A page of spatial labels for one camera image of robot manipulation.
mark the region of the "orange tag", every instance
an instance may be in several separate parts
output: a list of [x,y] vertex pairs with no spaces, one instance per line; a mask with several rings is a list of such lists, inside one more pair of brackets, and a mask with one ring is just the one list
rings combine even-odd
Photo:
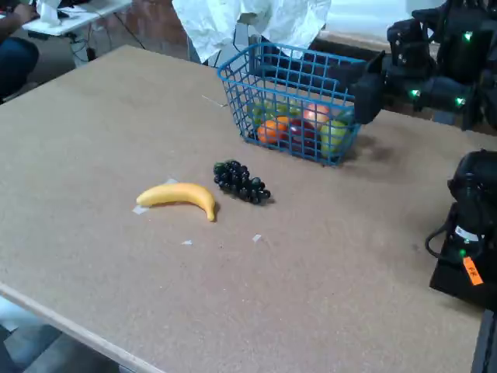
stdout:
[[469,256],[465,256],[463,258],[463,264],[464,267],[466,268],[466,272],[469,275],[469,279],[471,280],[471,283],[473,285],[480,285],[483,284],[483,280],[480,277],[480,274],[478,273],[478,270],[476,269],[476,266],[474,265],[473,259],[470,258]]

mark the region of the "jeans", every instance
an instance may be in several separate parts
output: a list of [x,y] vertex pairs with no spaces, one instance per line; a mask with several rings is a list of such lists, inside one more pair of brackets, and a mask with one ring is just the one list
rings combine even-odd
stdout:
[[0,43],[0,99],[19,91],[38,62],[38,49],[29,41],[10,37]]

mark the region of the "grapes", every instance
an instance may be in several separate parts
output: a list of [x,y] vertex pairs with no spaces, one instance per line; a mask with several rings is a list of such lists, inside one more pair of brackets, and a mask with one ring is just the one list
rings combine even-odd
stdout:
[[250,179],[249,168],[234,159],[214,165],[214,182],[225,192],[252,204],[271,197],[265,183],[259,177]]

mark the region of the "basket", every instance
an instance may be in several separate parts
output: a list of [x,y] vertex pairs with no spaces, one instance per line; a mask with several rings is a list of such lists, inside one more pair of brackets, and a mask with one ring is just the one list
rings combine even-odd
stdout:
[[353,121],[353,96],[330,76],[360,62],[259,43],[222,64],[217,74],[247,142],[333,166],[344,159],[360,125]]

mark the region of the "green light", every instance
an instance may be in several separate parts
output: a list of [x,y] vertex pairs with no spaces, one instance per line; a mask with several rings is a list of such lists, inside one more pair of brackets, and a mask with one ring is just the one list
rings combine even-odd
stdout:
[[473,36],[473,33],[471,31],[464,33],[464,39],[466,41],[470,41],[472,36]]
[[419,91],[418,89],[413,89],[409,92],[409,95],[411,95],[412,98],[420,97],[421,91]]
[[463,106],[465,103],[466,103],[466,99],[463,99],[462,97],[456,98],[456,106]]

